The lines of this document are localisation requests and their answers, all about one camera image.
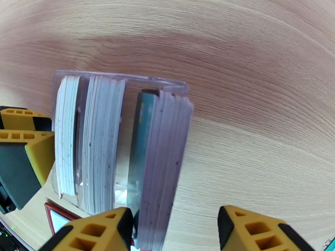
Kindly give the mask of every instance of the stack of cards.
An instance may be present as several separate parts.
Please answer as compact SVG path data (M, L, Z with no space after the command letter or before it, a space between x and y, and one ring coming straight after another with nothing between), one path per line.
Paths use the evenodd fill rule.
M161 250L171 215L193 105L163 91L138 96L127 204L138 210L137 246Z
M63 78L54 120L57 184L75 196L83 186L85 212L113 208L116 148L125 80Z

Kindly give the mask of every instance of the red object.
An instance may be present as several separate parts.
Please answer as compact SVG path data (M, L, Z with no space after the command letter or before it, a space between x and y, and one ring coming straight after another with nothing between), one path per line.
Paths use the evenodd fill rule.
M71 221L80 218L80 217L70 216L65 211L61 211L59 208L57 208L57 207L55 207L55 206L53 206L53 205L51 205L50 203L47 203L47 202L44 204L44 207L45 207L45 211L46 211L46 216L48 217L48 222L49 222L49 226L50 226L52 235L55 234L55 230L54 230L54 225L52 224L52 220L51 220L51 214L50 214L51 210L57 212L58 214L62 215L63 217L65 217L65 218L67 218L68 220L71 220Z

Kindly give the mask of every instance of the transparent plastic box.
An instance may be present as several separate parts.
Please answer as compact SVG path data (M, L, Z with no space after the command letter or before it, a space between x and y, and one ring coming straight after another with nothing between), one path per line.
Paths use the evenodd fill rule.
M103 73L103 72L87 72L87 71L71 71L71 70L58 70L54 74L53 80L53 93L52 93L52 103L53 103L53 115L52 115L52 130L54 131L54 120L56 111L56 100L58 88L65 76L80 76L80 82L78 86L77 102L86 98L88 83L91 76L103 76L108 77L113 80L125 80L126 88L124 92L124 100L122 105L121 113L121 123L119 129L119 138L117 145L117 162L116 162L116 174L114 179L114 205L110 209L116 207L130 207L132 209L132 204L127 204L127 194L132 192L136 196L138 192L138 187L135 183L128 180L128 167L129 167L129 155L130 155L130 144L132 127L134 123L134 114L137 101L137 95L142 89L153 89L153 90L163 90L169 91L172 94L180 96L188 96L188 86L185 82L172 80L172 79L162 79L154 77L145 77L137 75L128 74L117 74L117 73ZM79 114L84 114L85 109L81 109ZM83 118L79 118L80 121L76 123L77 137L82 135L82 121ZM80 147L81 141L76 140L76 149ZM64 199L76 207L85 211L85 200L83 195L83 182L82 182L82 165L81 159L75 159L74 165L74 179L75 179L75 193L76 196L70 195L60 195L61 199ZM54 191L58 194L57 186L57 173L55 165L51 172L52 175L52 186Z

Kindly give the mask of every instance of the stack of white cards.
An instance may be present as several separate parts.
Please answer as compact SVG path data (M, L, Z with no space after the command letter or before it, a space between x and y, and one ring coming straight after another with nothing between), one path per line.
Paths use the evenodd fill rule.
M162 250L192 112L188 97L163 91L143 91L139 95L127 202L137 203L139 210L137 246L140 248Z
M116 149L124 80L63 78L57 94L55 153L60 194L83 186L85 212L113 208Z

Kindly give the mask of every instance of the wooden table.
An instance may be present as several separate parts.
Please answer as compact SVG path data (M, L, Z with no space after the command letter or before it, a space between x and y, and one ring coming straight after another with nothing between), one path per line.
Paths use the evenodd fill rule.
M0 104L51 114L56 69L186 81L195 105L164 250L218 250L232 204L335 234L334 0L0 0ZM45 186L3 216L50 235Z

